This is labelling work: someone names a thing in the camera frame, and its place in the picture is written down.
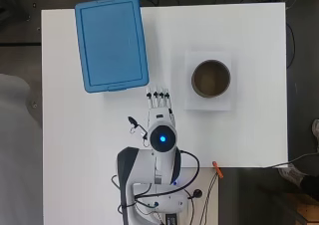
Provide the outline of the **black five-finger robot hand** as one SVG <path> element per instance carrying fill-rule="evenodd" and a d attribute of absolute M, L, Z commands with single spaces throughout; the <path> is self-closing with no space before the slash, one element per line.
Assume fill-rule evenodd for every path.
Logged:
<path fill-rule="evenodd" d="M 175 119 L 168 89 L 148 87 L 147 99 L 149 104 L 148 128 L 151 128 L 156 123 L 167 123 L 175 127 Z"/>

